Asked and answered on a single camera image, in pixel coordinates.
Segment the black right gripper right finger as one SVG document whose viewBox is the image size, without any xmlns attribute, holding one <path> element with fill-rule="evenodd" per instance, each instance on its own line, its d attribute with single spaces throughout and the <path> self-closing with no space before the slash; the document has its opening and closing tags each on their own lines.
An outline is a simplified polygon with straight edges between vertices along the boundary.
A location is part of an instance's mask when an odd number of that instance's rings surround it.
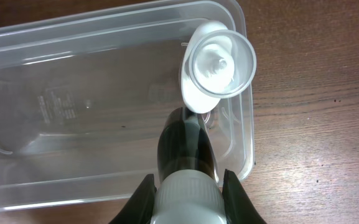
<svg viewBox="0 0 359 224">
<path fill-rule="evenodd" d="M 229 224 L 266 224 L 255 209 L 236 174 L 226 169 L 222 195 Z"/>
</svg>

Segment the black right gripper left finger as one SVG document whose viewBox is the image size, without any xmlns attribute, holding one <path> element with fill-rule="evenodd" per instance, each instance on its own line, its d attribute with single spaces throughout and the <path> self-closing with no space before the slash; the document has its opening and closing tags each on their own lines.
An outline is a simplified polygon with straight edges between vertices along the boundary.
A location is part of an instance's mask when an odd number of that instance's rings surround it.
<svg viewBox="0 0 359 224">
<path fill-rule="evenodd" d="M 146 175 L 125 206 L 109 224 L 149 224 L 156 191 L 154 175 Z"/>
</svg>

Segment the dark bottle white cap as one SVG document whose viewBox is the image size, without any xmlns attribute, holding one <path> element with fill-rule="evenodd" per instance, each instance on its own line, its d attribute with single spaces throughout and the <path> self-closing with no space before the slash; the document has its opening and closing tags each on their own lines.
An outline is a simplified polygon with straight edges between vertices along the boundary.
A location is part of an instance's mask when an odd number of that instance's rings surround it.
<svg viewBox="0 0 359 224">
<path fill-rule="evenodd" d="M 226 223 L 216 160 L 200 114 L 173 110 L 157 146 L 160 187 L 152 223 Z"/>
</svg>

